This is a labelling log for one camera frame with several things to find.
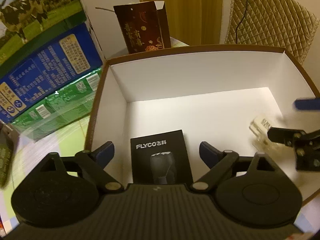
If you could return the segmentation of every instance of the flyco logo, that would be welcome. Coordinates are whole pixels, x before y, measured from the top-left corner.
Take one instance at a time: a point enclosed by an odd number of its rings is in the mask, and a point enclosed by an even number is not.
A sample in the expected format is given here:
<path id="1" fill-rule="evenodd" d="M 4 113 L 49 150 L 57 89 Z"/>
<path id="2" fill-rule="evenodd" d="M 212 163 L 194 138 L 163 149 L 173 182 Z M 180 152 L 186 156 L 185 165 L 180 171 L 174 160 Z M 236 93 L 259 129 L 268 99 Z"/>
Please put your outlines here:
<path id="1" fill-rule="evenodd" d="M 137 144 L 136 149 L 139 149 L 139 148 L 143 149 L 143 148 L 147 148 L 147 147 L 160 146 L 163 144 L 167 144 L 167 142 L 165 140 L 163 140 L 163 141 L 157 141 L 157 142 L 152 142 L 152 143 Z"/>

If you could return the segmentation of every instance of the yellow label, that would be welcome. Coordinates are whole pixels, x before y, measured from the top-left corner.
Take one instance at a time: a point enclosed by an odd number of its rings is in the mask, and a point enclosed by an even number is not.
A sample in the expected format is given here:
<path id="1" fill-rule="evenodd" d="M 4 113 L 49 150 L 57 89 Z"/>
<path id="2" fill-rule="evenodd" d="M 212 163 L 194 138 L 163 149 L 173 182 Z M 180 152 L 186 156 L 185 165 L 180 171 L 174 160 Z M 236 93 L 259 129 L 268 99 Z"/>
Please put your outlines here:
<path id="1" fill-rule="evenodd" d="M 0 85 L 0 92 L 9 100 L 11 104 L 14 105 L 19 111 L 26 108 L 26 105 L 22 100 L 12 91 L 12 89 L 7 85 L 6 82 L 2 82 Z"/>
<path id="2" fill-rule="evenodd" d="M 59 44 L 77 74 L 90 69 L 89 62 L 74 34 L 61 39 Z"/>
<path id="3" fill-rule="evenodd" d="M 11 116 L 15 116 L 16 114 L 19 113 L 19 111 L 15 109 L 13 105 L 1 93 L 0 93 L 0 106 L 2 106 L 3 109 L 6 110 Z"/>

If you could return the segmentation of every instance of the black box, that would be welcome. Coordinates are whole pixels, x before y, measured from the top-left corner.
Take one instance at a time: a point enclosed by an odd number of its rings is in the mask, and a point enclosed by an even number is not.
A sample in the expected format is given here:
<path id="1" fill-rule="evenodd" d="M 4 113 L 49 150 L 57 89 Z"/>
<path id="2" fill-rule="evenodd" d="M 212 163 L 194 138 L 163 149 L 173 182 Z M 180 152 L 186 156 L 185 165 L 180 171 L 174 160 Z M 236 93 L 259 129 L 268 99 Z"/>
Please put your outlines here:
<path id="1" fill-rule="evenodd" d="M 193 183 L 182 130 L 131 139 L 134 183 Z"/>

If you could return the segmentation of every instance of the wooden door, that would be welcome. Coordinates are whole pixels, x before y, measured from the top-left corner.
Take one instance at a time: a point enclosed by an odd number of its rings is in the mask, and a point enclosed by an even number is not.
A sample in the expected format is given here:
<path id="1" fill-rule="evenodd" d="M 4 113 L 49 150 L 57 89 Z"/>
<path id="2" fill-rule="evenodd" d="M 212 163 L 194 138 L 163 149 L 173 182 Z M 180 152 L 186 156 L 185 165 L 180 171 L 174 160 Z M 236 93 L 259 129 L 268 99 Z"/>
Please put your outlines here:
<path id="1" fill-rule="evenodd" d="M 164 1 L 170 36 L 188 45 L 219 43 L 222 0 Z"/>

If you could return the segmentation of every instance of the ribbed black surface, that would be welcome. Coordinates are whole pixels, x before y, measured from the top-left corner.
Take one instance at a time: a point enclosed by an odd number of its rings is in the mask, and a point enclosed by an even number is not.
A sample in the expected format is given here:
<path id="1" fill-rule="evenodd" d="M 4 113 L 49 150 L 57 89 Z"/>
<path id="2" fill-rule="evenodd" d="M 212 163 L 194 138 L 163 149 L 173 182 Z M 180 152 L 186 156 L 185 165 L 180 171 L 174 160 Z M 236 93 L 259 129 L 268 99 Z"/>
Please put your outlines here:
<path id="1" fill-rule="evenodd" d="M 188 192 L 184 185 L 131 185 L 104 197 L 86 219 L 62 228 L 22 224 L 6 240 L 284 240 L 299 232 L 293 225 L 252 229 L 225 218 L 209 196 Z"/>

